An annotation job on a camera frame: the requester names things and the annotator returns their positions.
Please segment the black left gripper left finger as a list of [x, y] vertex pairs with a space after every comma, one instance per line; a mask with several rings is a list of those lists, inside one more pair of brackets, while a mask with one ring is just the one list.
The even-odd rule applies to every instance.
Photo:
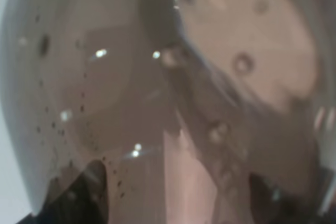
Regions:
[[107, 171], [96, 159], [81, 172], [70, 162], [48, 183], [41, 210], [19, 223], [107, 223], [108, 219]]

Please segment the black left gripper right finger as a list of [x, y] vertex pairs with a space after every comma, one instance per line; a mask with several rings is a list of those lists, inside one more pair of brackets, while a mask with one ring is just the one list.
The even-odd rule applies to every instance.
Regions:
[[248, 223], [335, 223], [335, 169], [319, 167], [303, 191], [266, 175], [248, 174]]

